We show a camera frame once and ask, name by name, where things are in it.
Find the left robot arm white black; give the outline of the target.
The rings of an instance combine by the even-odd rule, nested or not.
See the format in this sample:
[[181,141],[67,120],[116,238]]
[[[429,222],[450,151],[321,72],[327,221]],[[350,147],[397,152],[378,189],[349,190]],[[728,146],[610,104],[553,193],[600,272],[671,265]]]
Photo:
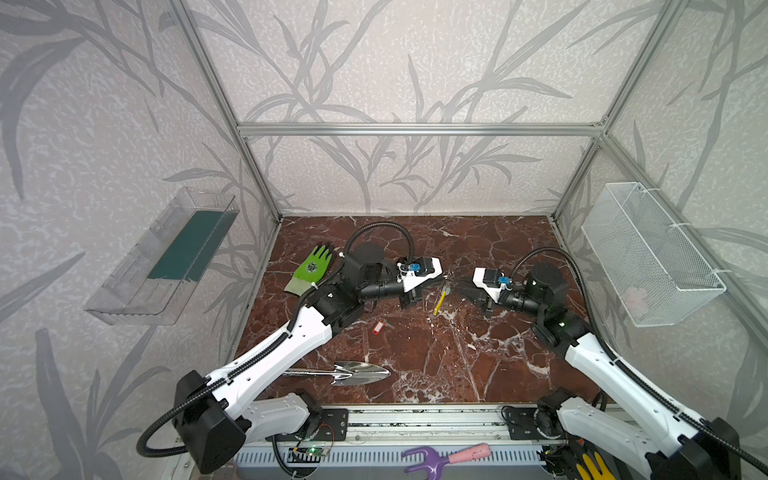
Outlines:
[[379,221],[355,231],[338,267],[310,285],[289,320],[258,345],[206,376],[192,370],[176,386],[173,407],[139,436],[145,458],[189,454],[202,474],[234,458],[248,442],[307,429],[322,413],[307,394],[260,394],[305,355],[358,321],[369,303],[420,300],[441,278],[436,257],[417,256],[410,232]]

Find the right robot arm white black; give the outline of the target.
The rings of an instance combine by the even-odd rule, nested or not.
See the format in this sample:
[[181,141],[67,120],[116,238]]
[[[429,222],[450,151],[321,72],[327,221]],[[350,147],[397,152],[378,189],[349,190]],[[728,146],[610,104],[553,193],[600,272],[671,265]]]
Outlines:
[[550,263],[537,263],[522,282],[514,272],[478,268],[455,282],[483,312],[528,314],[537,340],[598,385],[634,420],[628,425],[559,390],[542,401],[561,430],[596,445],[647,479],[739,479],[742,465],[766,463],[740,446],[725,420],[707,420],[664,393],[621,358],[595,326],[569,310],[570,285]]

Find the silver garden trowel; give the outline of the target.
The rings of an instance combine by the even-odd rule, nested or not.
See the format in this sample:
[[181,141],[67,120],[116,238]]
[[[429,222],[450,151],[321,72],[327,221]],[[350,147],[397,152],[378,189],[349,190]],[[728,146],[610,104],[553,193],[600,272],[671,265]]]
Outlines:
[[329,377],[331,385],[336,387],[367,385],[386,380],[390,375],[391,372],[384,367],[359,361],[338,361],[332,370],[289,368],[283,373],[284,377]]

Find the green work glove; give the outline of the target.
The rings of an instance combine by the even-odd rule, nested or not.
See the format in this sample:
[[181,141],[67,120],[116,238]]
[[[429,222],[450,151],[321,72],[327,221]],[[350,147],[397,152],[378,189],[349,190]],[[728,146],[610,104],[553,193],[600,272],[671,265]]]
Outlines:
[[310,290],[325,275],[333,259],[333,252],[334,247],[330,244],[316,245],[295,270],[284,291],[301,296]]

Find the purple pink garden fork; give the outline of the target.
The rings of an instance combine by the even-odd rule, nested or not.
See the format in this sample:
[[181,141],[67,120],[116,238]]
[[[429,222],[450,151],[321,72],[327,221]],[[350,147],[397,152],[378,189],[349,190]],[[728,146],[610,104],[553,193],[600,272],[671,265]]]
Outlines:
[[445,466],[488,458],[491,455],[491,448],[488,444],[480,444],[446,456],[441,456],[434,448],[422,446],[403,452],[401,458],[406,459],[413,455],[420,455],[422,461],[416,465],[406,467],[404,472],[410,474],[417,471],[423,471],[427,474],[428,479],[438,480],[441,478]]

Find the small green circuit board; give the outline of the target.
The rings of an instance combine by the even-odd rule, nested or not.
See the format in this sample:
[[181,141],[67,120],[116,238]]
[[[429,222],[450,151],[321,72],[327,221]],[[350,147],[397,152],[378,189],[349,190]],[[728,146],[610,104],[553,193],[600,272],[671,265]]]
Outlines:
[[319,463],[330,455],[331,446],[294,447],[289,454],[293,463]]

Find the yellow black glove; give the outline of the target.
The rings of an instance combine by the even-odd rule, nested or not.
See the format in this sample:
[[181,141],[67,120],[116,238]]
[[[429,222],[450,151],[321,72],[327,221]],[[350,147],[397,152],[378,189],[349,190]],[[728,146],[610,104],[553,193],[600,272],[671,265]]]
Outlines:
[[567,479],[574,480],[617,480],[603,456],[585,443],[570,443],[559,452],[562,471]]

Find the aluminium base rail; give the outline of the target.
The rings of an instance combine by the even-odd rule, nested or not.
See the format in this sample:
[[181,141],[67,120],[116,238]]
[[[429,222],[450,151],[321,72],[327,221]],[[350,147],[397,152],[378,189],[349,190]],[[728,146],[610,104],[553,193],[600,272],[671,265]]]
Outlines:
[[188,406],[170,421],[186,450],[197,463],[208,457],[224,462],[249,443],[271,436],[311,435],[323,418],[334,425],[327,441],[353,444],[414,445],[435,440],[440,444],[469,444],[491,440],[499,432],[506,442],[557,443],[579,437],[622,458],[660,452],[671,456],[695,433],[682,416],[661,409],[643,411],[629,424],[570,397],[559,405],[510,407],[510,424],[504,409],[375,410],[371,407],[349,414],[340,409],[311,408],[296,394],[256,401],[243,413],[230,415],[216,401]]

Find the clear plastic wall tray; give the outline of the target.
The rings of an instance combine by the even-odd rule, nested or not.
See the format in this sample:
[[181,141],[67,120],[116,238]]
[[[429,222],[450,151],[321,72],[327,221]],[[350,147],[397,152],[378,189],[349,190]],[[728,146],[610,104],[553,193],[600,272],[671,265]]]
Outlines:
[[84,310],[108,325],[175,324],[239,213],[233,194],[181,188]]

